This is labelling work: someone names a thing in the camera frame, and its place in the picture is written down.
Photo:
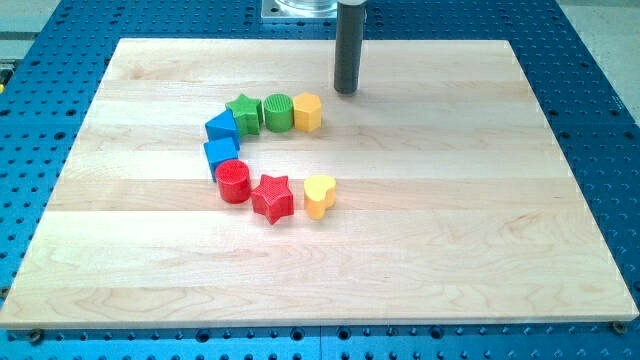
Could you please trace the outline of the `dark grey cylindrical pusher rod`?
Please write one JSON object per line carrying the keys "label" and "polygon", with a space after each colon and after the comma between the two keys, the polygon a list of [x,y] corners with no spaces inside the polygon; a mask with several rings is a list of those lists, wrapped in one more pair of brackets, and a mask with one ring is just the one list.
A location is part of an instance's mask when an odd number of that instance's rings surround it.
{"label": "dark grey cylindrical pusher rod", "polygon": [[351,95],[358,89],[366,4],[366,0],[337,1],[333,85],[340,94]]}

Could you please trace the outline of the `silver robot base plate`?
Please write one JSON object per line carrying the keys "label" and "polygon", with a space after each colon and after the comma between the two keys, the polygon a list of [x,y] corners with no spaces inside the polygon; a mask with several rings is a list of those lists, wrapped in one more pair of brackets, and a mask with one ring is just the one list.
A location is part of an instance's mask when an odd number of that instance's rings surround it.
{"label": "silver robot base plate", "polygon": [[324,19],[336,15],[337,0],[262,0],[262,19]]}

